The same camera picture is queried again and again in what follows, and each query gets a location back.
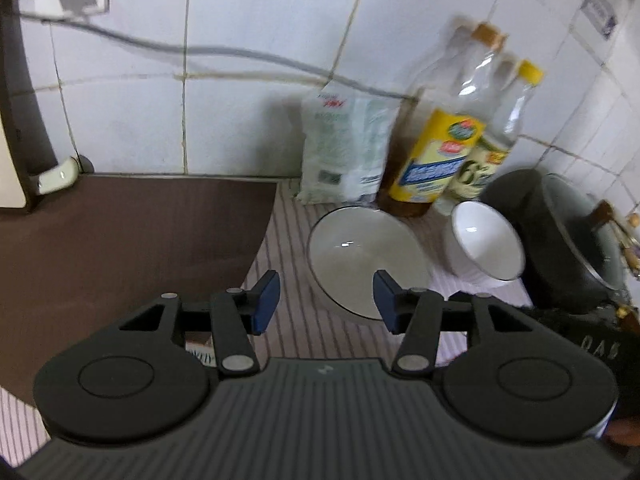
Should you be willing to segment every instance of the black pot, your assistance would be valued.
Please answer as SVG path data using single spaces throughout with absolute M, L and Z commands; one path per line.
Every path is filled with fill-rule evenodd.
M 548 298 L 537 307 L 585 314 L 605 302 L 624 302 L 619 243 L 610 226 L 593 230 L 587 220 L 596 200 L 559 175 L 535 170 L 505 174 L 481 198 L 520 234 L 532 267 L 525 273 L 535 275 L 536 288 Z

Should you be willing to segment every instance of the red logo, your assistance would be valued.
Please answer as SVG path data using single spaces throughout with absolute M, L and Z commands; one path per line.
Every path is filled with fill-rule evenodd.
M 457 155 L 462 151 L 465 145 L 460 142 L 456 142 L 455 140 L 446 140 L 442 143 L 440 149 L 438 150 L 441 153 L 447 153 L 451 155 Z
M 336 98 L 328 98 L 324 100 L 324 107 L 325 108 L 340 108 L 346 101 L 342 100 L 340 101 L 340 99 L 336 99 Z

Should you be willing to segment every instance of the brown mat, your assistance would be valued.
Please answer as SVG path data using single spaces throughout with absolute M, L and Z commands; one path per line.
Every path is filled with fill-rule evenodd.
M 84 176 L 27 216 L 0 216 L 0 385 L 33 403 L 52 356 L 163 292 L 239 286 L 275 184 Z

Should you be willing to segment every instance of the bottle cap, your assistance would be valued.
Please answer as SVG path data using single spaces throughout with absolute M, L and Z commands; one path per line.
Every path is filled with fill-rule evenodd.
M 533 86 L 539 85 L 544 76 L 545 73 L 542 72 L 542 70 L 540 70 L 528 59 L 523 60 L 520 64 L 520 67 L 518 68 L 518 77 L 523 78 L 526 82 L 532 84 Z
M 476 30 L 471 33 L 471 37 L 496 52 L 500 52 L 502 50 L 504 42 L 507 39 L 506 34 L 501 34 L 498 28 L 485 22 L 479 23 Z

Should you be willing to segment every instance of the bowl rim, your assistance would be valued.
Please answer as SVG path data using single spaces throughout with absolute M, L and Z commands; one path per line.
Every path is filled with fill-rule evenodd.
M 465 204 L 467 204 L 467 206 L 472 206 L 472 207 L 480 206 L 481 208 L 488 209 L 489 211 L 492 211 L 493 213 L 497 214 L 507 225 L 509 231 L 515 238 L 518 248 L 520 250 L 520 267 L 518 268 L 518 272 L 515 273 L 515 276 L 513 278 L 509 278 L 508 280 L 505 280 L 503 278 L 498 278 L 497 276 L 492 275 L 490 272 L 483 269 L 465 249 L 464 245 L 460 241 L 460 238 L 458 237 L 458 233 L 456 232 L 456 228 L 455 228 L 456 213 L 458 212 L 458 209 L 461 206 L 465 206 Z M 497 280 L 498 282 L 501 282 L 504 284 L 511 283 L 514 280 L 517 280 L 522 275 L 522 273 L 524 272 L 524 266 L 525 266 L 524 247 L 522 245 L 522 240 L 520 240 L 520 237 L 518 236 L 516 229 L 514 229 L 511 223 L 498 210 L 494 209 L 490 205 L 485 204 L 484 202 L 478 202 L 476 200 L 467 200 L 465 202 L 460 202 L 452 209 L 450 218 L 451 218 L 450 227 L 451 227 L 451 233 L 453 234 L 453 237 L 456 239 L 456 242 L 458 243 L 458 246 L 460 247 L 462 252 L 465 253 L 466 258 L 476 269 L 480 270 L 490 278 L 493 278 L 494 280 Z
M 311 257 L 309 255 L 309 245 L 311 244 L 311 238 L 313 237 L 313 234 L 316 230 L 316 227 L 318 227 L 320 225 L 320 222 L 322 220 L 324 220 L 327 216 L 331 215 L 332 213 L 335 213 L 337 211 L 342 211 L 343 209 L 368 209 L 370 211 L 374 211 L 374 212 L 379 212 L 381 214 L 383 214 L 384 216 L 387 216 L 389 218 L 391 218 L 392 220 L 394 220 L 396 222 L 396 225 L 400 226 L 402 229 L 405 230 L 405 232 L 407 232 L 407 234 L 409 234 L 414 241 L 416 242 L 416 244 L 418 245 L 418 247 L 420 247 L 420 252 L 422 253 L 422 257 L 424 259 L 424 267 L 427 271 L 427 275 L 428 275 L 428 285 L 431 284 L 431 282 L 433 281 L 433 273 L 431 272 L 431 261 L 429 259 L 429 257 L 427 256 L 426 252 L 424 251 L 424 247 L 423 244 L 421 243 L 421 241 L 418 239 L 418 237 L 415 235 L 415 233 L 411 230 L 411 228 L 404 224 L 402 221 L 400 221 L 398 218 L 396 218 L 393 215 L 390 215 L 389 213 L 387 213 L 386 211 L 382 211 L 382 209 L 375 207 L 375 206 L 367 206 L 367 205 L 346 205 L 346 206 L 341 206 L 338 207 L 336 209 L 333 209 L 332 211 L 329 211 L 325 214 L 323 214 L 318 221 L 316 221 L 316 223 L 313 225 L 313 227 L 311 228 L 311 231 L 309 231 L 309 236 L 306 238 L 306 246 L 305 246 L 305 261 L 306 261 L 306 268 L 309 270 L 309 272 L 311 273 L 314 281 L 316 282 L 316 285 L 320 288 L 320 290 L 322 290 L 325 294 L 325 296 L 327 298 L 329 298 L 329 300 L 336 304 L 337 306 L 339 306 L 340 308 L 346 310 L 347 312 L 353 314 L 354 316 L 358 316 L 361 317 L 362 319 L 367 319 L 369 321 L 379 321 L 382 322 L 382 315 L 381 317 L 369 317 L 369 316 L 363 316 L 362 314 L 351 310 L 350 308 L 344 306 L 343 304 L 339 303 L 338 301 L 334 300 L 334 297 L 329 294 L 326 289 L 324 288 L 324 286 L 322 286 L 322 283 L 320 283 L 320 280 L 318 280 L 318 276 L 316 276 L 316 272 L 314 271 L 313 265 L 311 264 Z

